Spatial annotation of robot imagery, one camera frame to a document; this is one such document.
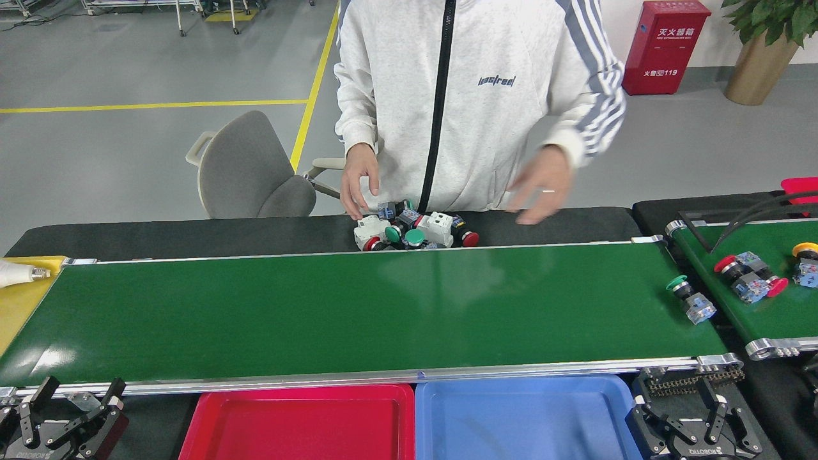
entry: red object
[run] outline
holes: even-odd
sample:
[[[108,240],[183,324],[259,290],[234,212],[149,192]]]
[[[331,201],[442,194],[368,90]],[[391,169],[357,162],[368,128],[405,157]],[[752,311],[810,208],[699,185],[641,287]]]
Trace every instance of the red object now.
[[[378,238],[378,237],[370,238],[369,241],[367,241],[366,244],[363,245],[363,250],[364,251],[372,250],[372,248],[375,247],[375,245],[378,244],[379,241],[380,241],[380,238]]]
[[[789,178],[781,181],[781,188],[787,194],[800,192],[818,192],[818,178]],[[818,203],[818,196],[806,196],[804,198],[795,198],[790,200],[794,205],[803,205],[806,203]]]
[[[727,265],[732,264],[733,262],[735,262],[735,256],[734,255],[728,255],[724,259],[719,260],[719,263],[716,264],[716,267],[713,268],[713,271],[716,272],[716,273],[721,273],[721,271],[724,269],[724,267],[726,267]]]
[[[480,241],[480,235],[475,232],[466,233],[463,237],[463,247],[475,247]]]
[[[625,65],[625,91],[631,95],[678,91],[704,21],[711,14],[695,0],[643,2]]]
[[[770,290],[767,292],[767,297],[775,297],[776,295],[784,292],[784,289],[789,284],[789,279],[787,278],[778,278],[772,280],[770,282]]]
[[[179,460],[414,460],[409,385],[209,393]]]

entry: gray floor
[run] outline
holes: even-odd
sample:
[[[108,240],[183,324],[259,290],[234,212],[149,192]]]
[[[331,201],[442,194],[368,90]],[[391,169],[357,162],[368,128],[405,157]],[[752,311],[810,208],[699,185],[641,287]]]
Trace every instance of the gray floor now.
[[[229,22],[204,23],[188,8],[181,38],[169,7],[2,32],[0,108],[306,99],[335,4],[268,6],[240,23],[238,36]],[[84,13],[77,0],[36,11],[62,12]],[[2,12],[0,29],[20,19]],[[333,133],[337,60],[334,49],[299,172],[313,158],[342,155]],[[622,131],[579,172],[567,206],[757,192],[818,175],[818,85],[807,70],[790,71],[760,107],[727,101],[725,83],[708,71],[689,72],[673,96],[629,97]],[[291,149],[303,104],[0,114],[0,254],[25,230],[54,223],[203,219],[184,154],[202,131],[254,108]],[[533,130],[532,142],[551,122]],[[341,211],[321,197],[315,214]]]

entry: black zipper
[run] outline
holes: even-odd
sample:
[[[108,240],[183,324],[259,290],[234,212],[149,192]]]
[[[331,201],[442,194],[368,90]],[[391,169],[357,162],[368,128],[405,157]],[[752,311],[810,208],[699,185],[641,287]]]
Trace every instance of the black zipper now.
[[[449,57],[452,54],[452,35],[455,29],[455,0],[446,0],[443,8],[443,35],[440,40],[440,61],[438,62],[438,83],[434,89],[434,112],[432,114],[432,141],[429,144],[429,158],[426,161],[426,175],[423,179],[423,192],[417,210],[426,212],[429,195],[432,193],[434,168],[438,163],[440,147],[440,127],[443,124],[443,103],[446,99],[446,83],[449,76]]]

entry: plastic tray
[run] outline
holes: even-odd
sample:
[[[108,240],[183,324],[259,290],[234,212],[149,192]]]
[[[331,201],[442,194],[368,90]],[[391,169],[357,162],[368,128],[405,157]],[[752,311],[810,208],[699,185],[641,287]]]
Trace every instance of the plastic tray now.
[[[412,460],[409,385],[210,393],[196,406],[180,460]]]
[[[818,191],[818,178],[789,178],[781,181],[781,188],[787,194],[800,192]],[[818,196],[806,196],[804,198],[796,198],[790,200],[794,205],[801,205],[806,203],[818,203]]]
[[[420,384],[417,458],[641,460],[617,377],[537,377]]]

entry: fire extinguisher box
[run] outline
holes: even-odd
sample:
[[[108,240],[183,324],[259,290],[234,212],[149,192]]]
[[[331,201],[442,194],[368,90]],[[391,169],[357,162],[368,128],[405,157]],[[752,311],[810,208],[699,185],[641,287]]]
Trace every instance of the fire extinguisher box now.
[[[695,0],[643,2],[625,65],[625,91],[631,95],[675,93],[710,15]]]

